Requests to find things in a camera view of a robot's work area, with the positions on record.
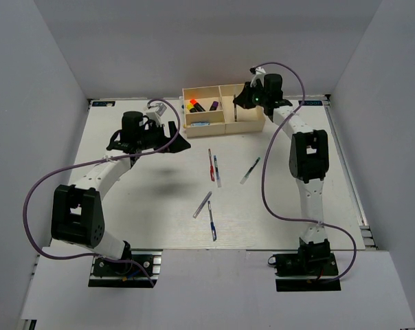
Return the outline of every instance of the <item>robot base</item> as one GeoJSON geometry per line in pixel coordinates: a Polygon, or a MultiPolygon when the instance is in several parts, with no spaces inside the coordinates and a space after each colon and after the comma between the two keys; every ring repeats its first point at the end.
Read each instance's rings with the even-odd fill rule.
{"type": "MultiPolygon", "coordinates": [[[[154,283],[160,272],[161,252],[132,251],[132,259],[143,265],[154,283]]],[[[137,272],[138,267],[126,264],[121,272],[116,272],[112,263],[101,258],[94,258],[89,278],[89,287],[145,287],[151,288],[149,280],[143,272],[137,272]]]]}
{"type": "Polygon", "coordinates": [[[270,265],[276,268],[276,276],[279,276],[276,279],[277,292],[341,291],[339,280],[326,283],[325,278],[321,279],[339,274],[333,253],[313,272],[304,269],[298,253],[274,254],[272,258],[275,258],[275,263],[270,265]]]}

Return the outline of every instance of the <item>small label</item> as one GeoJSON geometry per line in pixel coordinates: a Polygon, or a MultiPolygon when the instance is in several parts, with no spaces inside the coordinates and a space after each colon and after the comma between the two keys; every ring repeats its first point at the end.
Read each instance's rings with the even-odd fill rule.
{"type": "Polygon", "coordinates": [[[322,103],[322,101],[319,101],[319,100],[307,100],[307,101],[304,101],[303,105],[324,105],[324,103],[322,103]]]}
{"type": "Polygon", "coordinates": [[[92,107],[114,107],[116,101],[93,101],[91,103],[92,107]]]}

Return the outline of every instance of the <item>white wall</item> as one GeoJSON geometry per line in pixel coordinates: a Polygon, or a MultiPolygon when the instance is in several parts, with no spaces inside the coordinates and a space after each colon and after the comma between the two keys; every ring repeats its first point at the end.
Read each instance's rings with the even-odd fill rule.
{"type": "Polygon", "coordinates": [[[372,233],[415,319],[415,0],[383,0],[331,100],[372,233]]]}
{"type": "MultiPolygon", "coordinates": [[[[34,2],[1,0],[0,330],[16,327],[36,257],[21,220],[25,194],[45,173],[73,162],[86,117],[85,96],[34,2]]],[[[31,202],[40,245],[48,243],[61,179],[43,184],[31,202]]]]}
{"type": "MultiPolygon", "coordinates": [[[[178,96],[283,61],[333,91],[381,0],[36,0],[88,98],[178,96]]],[[[300,94],[294,79],[284,91],[300,94]]]]}

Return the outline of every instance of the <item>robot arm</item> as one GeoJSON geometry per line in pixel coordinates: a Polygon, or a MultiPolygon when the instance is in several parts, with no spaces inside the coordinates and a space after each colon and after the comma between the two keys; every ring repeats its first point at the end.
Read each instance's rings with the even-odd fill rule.
{"type": "MultiPolygon", "coordinates": [[[[177,133],[174,122],[169,122],[170,137],[165,136],[158,110],[149,108],[146,115],[129,111],[122,117],[122,129],[116,131],[107,146],[105,157],[141,153],[158,149],[177,133]]],[[[178,153],[190,148],[180,135],[164,153],[178,153]]],[[[130,245],[114,237],[105,229],[102,200],[116,181],[129,171],[138,157],[127,157],[94,166],[91,171],[70,186],[60,185],[54,193],[52,210],[52,238],[85,247],[111,259],[130,259],[130,245]]]]}
{"type": "MultiPolygon", "coordinates": [[[[283,99],[281,75],[266,74],[261,67],[251,69],[251,73],[253,79],[245,83],[234,104],[244,109],[261,106],[272,122],[281,125],[293,111],[293,105],[283,99]]],[[[324,130],[310,127],[298,115],[293,115],[282,130],[291,140],[289,168],[298,185],[302,218],[319,221],[301,235],[298,249],[302,267],[312,272],[330,258],[330,243],[321,224],[324,222],[322,189],[329,167],[328,136],[324,130]]]]}

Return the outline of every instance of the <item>white table surface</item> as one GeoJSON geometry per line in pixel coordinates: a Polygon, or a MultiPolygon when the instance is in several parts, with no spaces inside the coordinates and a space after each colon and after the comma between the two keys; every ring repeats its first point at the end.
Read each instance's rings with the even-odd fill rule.
{"type": "MultiPolygon", "coordinates": [[[[180,100],[171,100],[183,120],[180,100]]],[[[91,107],[75,164],[101,158],[111,135],[121,127],[125,111],[143,111],[144,100],[116,100],[114,107],[91,107]]],[[[326,129],[330,169],[323,200],[327,223],[345,228],[364,249],[359,215],[350,196],[324,107],[309,106],[301,117],[316,129],[326,129]]],[[[167,109],[162,120],[174,120],[167,109]]],[[[276,125],[266,121],[262,133],[189,139],[192,148],[177,154],[142,157],[110,189],[102,203],[106,229],[128,241],[132,248],[222,248],[248,250],[295,250],[303,223],[273,218],[261,199],[262,161],[244,185],[240,180],[257,157],[263,159],[276,125]],[[222,188],[210,181],[208,148],[218,158],[222,188]],[[208,208],[197,219],[192,215],[208,191],[218,239],[212,241],[208,208]]],[[[267,199],[272,209],[286,217],[300,217],[298,187],[289,167],[290,140],[280,132],[267,167],[267,199]]],[[[71,174],[70,184],[91,168],[71,174]]],[[[327,230],[332,249],[351,250],[352,243],[340,231],[327,230]]],[[[64,244],[54,242],[52,245],[64,244]]]]}
{"type": "MultiPolygon", "coordinates": [[[[55,255],[80,247],[45,247],[55,255]]],[[[270,252],[165,250],[154,289],[87,287],[91,257],[40,258],[22,319],[36,329],[406,329],[414,321],[389,252],[360,252],[341,291],[276,292],[270,252]]],[[[335,253],[339,269],[352,252],[335,253]]]]}

